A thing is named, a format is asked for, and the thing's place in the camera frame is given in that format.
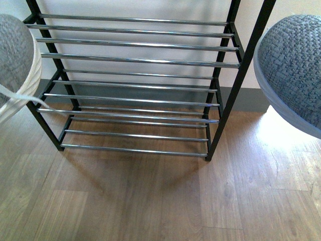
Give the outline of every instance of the white string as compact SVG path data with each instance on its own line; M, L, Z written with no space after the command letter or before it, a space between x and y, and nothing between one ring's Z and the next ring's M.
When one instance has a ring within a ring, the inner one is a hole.
M55 110L54 108L51 108L49 105L47 105L43 100L41 100L37 97L14 93L14 92L8 90L7 88L5 88L2 84L0 84L0 93L4 94L7 97L13 98L13 99L23 99L23 100L34 101L34 102L37 102L37 103L43 105L44 107L46 107L50 110ZM64 113L61 113L58 111L57 111L57 113L61 114L63 116L66 116Z

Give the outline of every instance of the laminate flooring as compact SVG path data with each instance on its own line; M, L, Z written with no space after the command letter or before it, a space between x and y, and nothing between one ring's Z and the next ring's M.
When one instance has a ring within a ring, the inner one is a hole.
M65 118L45 118L58 135ZM75 122L71 129L205 137L198 129L122 124ZM206 149L205 143L107 136L67 135L65 141ZM0 240L321 240L320 215L321 140L291 127L273 109L233 111L209 163L59 152L26 107L0 126Z

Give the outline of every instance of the gray knit slipper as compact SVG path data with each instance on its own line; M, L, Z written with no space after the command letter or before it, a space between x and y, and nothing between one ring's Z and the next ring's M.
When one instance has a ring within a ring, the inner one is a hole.
M321 139L321 17L294 15L276 23L259 40L253 63L273 108Z
M29 29L17 18L0 15L0 124L36 92L41 76L41 54Z

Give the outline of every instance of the black vertical post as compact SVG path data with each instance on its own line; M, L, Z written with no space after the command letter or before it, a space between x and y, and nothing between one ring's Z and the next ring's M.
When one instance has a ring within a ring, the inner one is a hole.
M36 0L26 0L26 2L29 6L29 9L30 9L32 15L37 16L37 20L36 20L37 24L45 25L46 24L45 20L41 19L39 16L41 11L40 11L40 8L37 4L37 1ZM51 38L49 30L40 30L40 33L44 38ZM46 45L47 45L50 53L57 53L58 52L55 44L46 43ZM63 71L64 65L63 65L61 59L53 59L53 61L56 65L57 69L61 71L61 79L65 80L65 81L69 81L67 73ZM69 95L75 95L74 89L71 85L65 85L65 88L66 88L67 93ZM80 110L79 102L77 99L71 99L71 102L77 110Z
M232 0L231 5L230 5L230 9L229 9L229 13L227 15L227 20L226 20L228 25L224 28L224 34L231 33L229 25L230 25L230 22L235 22L236 14L239 9L240 2L241 2L241 0ZM220 46L227 47L228 44L229 44L229 39L222 39ZM216 62L223 62L224 57L225 57L225 52L222 52L222 51L218 52ZM213 79L210 84L210 89L217 89L218 90L215 95L216 95L217 103L220 104L219 115L221 118L221 115L223 113L223 102L222 102L222 97L221 97L221 92L220 92L220 84L219 84L220 73L221 73L221 68L214 68ZM206 98L206 103L212 103L213 97L214 97L214 93L208 93L207 98ZM210 111L210 107L204 108L203 118L208 118L209 111Z
M42 117L42 115L37 112L37 107L35 106L35 104L33 102L29 101L27 103L27 107L30 110L30 112L33 114L33 116L36 118L38 123L41 125L42 129L44 129L45 133L50 138L50 140L53 142L53 144L58 149L58 151L63 151L64 148L60 146L61 143L56 138L55 134L52 132L52 130L50 129L50 127L48 126L47 122Z
M225 127L226 121L231 113L231 110L233 108L234 102L236 100L236 97L240 91L241 85L243 83L243 80L245 78L246 72L250 66L250 63L252 61L253 55L254 55L254 49L256 47L256 44L260 37L263 34L264 28L266 26L266 23L271 15L271 12L273 10L274 4L276 0L264 0L261 11L259 13L259 16L257 18L257 21L255 23L250 41L247 45L244 58L242 59L240 68L237 72L235 82L233 84L231 93L229 95L229 98L226 103L226 107L224 108L222 118L220 120L220 123L218 125L218 128L216 130L212 145L210 147L208 156L206 157L206 161L210 161L212 159L212 156L214 154L214 151L217 147L218 141L222 135L223 129Z

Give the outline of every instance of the gray knitted fabric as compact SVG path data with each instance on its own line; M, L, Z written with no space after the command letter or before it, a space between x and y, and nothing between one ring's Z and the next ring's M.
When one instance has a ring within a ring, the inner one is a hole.
M321 17L294 15L275 24L262 39L258 60L280 99L321 129Z
M0 84L17 92L30 71L34 44L28 28L11 15L0 15ZM0 93L0 108L9 100Z

